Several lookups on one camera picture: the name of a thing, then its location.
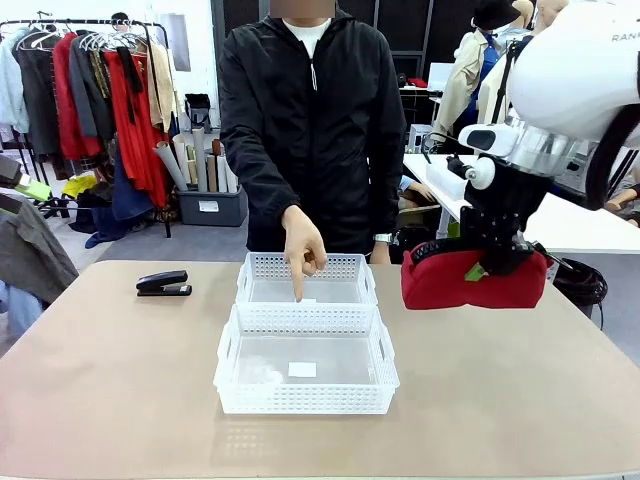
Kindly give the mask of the person's right hand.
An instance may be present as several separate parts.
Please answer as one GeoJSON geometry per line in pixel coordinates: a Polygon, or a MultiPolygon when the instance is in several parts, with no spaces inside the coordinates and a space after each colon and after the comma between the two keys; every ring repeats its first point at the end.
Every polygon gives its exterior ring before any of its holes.
{"type": "Polygon", "coordinates": [[[299,206],[287,207],[281,223],[285,231],[284,256],[290,266],[295,299],[301,302],[304,278],[324,270],[328,256],[320,231],[299,206]]]}

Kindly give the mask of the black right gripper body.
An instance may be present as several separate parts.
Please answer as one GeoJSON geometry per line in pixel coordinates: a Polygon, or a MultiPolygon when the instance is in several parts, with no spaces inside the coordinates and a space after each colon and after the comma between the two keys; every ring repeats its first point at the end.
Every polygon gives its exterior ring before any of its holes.
{"type": "Polygon", "coordinates": [[[462,168],[466,180],[461,236],[482,252],[489,275],[511,275],[535,253],[538,242],[524,239],[528,219],[538,210],[552,180],[504,162],[476,162],[462,168]]]}

